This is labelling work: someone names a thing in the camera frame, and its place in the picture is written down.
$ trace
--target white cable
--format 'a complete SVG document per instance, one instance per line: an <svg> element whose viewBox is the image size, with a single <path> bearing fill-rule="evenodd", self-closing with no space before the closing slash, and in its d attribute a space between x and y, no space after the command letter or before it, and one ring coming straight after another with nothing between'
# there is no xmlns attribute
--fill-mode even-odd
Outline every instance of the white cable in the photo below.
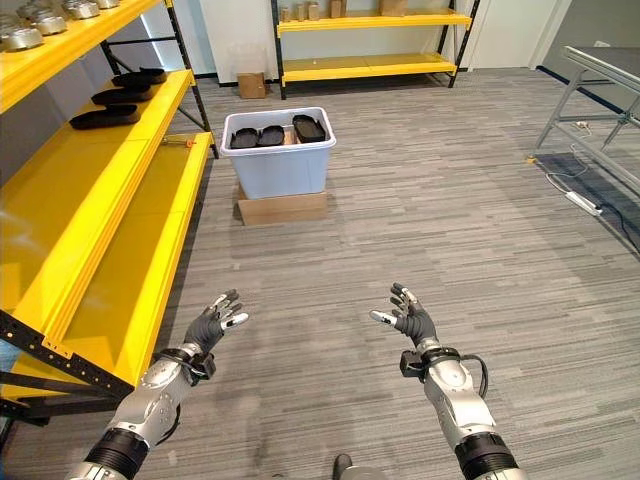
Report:
<svg viewBox="0 0 640 480"><path fill-rule="evenodd" d="M591 129L589 128L589 125L585 125L584 127L582 127L584 129L587 130L587 134L580 137L580 138L587 138L590 137L592 135L591 133ZM547 181L553 185L554 187L556 187L558 190L560 190L562 193L569 193L569 190L565 190L564 188L561 188L556 182L554 182L552 180L551 177L567 177L567 178L578 178L580 175L582 175L583 173L585 173L586 171L589 170L589 166L586 163L583 163L580 158L578 157L578 150L576 148L576 144L572 143L570 145L571 148L571 152L573 153L573 158L576 160L576 162L578 162L581 166L582 166L582 170L580 170L578 173L575 173L573 175L570 175L568 173L561 173L561 172L548 172L545 176L547 177Z"/></svg>

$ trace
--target gray carpet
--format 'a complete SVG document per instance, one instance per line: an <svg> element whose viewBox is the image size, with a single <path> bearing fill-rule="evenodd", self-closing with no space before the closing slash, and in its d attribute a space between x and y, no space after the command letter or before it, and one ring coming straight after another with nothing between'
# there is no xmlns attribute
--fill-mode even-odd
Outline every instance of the gray carpet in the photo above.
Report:
<svg viewBox="0 0 640 480"><path fill-rule="evenodd" d="M524 161L562 84L490 70L453 90L394 84L287 102L200 85L218 139L231 113L324 107L338 138L330 215L243 227L234 171L215 164L159 343L179 342L230 287L252 318L216 347L215 378L137 478L327 479L339 452L390 478L462 478L421 385L398 371L410 342L368 319L394 280L422 298L443 342L483 355L487 401L532 479L638 478L640 263ZM581 95L569 107L602 111ZM623 131L612 154L637 153L634 135ZM566 155L569 142L552 135L548 150ZM62 478L109 417L20 426L7 477Z"/></svg>

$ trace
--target yellow shelf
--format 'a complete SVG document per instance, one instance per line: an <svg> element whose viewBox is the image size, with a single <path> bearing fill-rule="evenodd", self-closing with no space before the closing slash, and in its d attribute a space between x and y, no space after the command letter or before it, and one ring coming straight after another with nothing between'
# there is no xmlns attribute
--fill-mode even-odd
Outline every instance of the yellow shelf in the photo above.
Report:
<svg viewBox="0 0 640 480"><path fill-rule="evenodd" d="M437 53L285 60L283 84L306 80L376 77L411 73L455 73L455 64Z"/></svg>
<svg viewBox="0 0 640 480"><path fill-rule="evenodd" d="M161 146L140 183L62 343L137 385L147 368L212 141ZM27 354L13 373L81 383ZM2 397L59 395L5 385Z"/></svg>
<svg viewBox="0 0 640 480"><path fill-rule="evenodd" d="M100 10L98 17L67 21L66 32L44 37L40 47L0 53L0 113L157 3L160 0L121 0L118 7Z"/></svg>
<svg viewBox="0 0 640 480"><path fill-rule="evenodd" d="M169 74L135 125L66 124L0 191L0 307L58 353L70 354L56 344L192 80Z"/></svg>
<svg viewBox="0 0 640 480"><path fill-rule="evenodd" d="M347 17L321 18L320 20L292 20L278 25L278 37L285 32L312 32L320 30L344 30L352 28L417 27L425 25L471 26L471 17L453 10L428 12L410 11L404 17L383 17L376 12L348 12Z"/></svg>

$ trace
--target black cable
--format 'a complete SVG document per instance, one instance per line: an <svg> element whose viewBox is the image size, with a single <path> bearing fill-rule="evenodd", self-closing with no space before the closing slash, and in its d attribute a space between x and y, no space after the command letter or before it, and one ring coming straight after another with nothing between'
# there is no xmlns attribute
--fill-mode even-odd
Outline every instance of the black cable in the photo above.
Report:
<svg viewBox="0 0 640 480"><path fill-rule="evenodd" d="M487 390L489 389L489 369L487 368L487 364L484 363L484 360L482 360L482 358L474 354L461 355L460 360L476 360L480 363L480 368L482 369L482 378L480 379L478 395L484 398L487 395Z"/></svg>
<svg viewBox="0 0 640 480"><path fill-rule="evenodd" d="M180 425L180 405L176 407L176 419L173 422L173 425L171 425L171 428L167 430L158 443L156 443L156 446L169 440L169 437L171 437L171 435L173 435L173 433L178 429L178 425Z"/></svg>
<svg viewBox="0 0 640 480"><path fill-rule="evenodd" d="M636 242L633 241L633 239L631 238L631 235L627 231L627 228L625 227L624 217L622 216L622 213L620 213L620 210L618 210L616 207L614 207L610 203L601 203L600 208L603 208L603 207L608 208L609 210L613 211L616 215L618 215L618 220L620 220L620 228L624 232L624 236L629 241L629 243L633 245L633 248L636 249L636 253L640 254L640 248L638 248L638 245L636 245Z"/></svg>

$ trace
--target white power strip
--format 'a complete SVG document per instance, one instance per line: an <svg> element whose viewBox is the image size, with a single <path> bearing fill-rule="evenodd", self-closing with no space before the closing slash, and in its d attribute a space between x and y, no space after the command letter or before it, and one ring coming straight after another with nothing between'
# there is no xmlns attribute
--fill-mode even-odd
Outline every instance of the white power strip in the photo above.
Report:
<svg viewBox="0 0 640 480"><path fill-rule="evenodd" d="M590 215L593 215L594 217L599 217L600 215L602 215L602 209L601 208L598 208L598 206L595 203L590 202L589 200L584 198L579 193L576 193L576 192L573 192L573 191L572 192L567 192L565 194L565 197L567 197L573 203L578 205L581 209L583 209L584 211L586 211Z"/></svg>

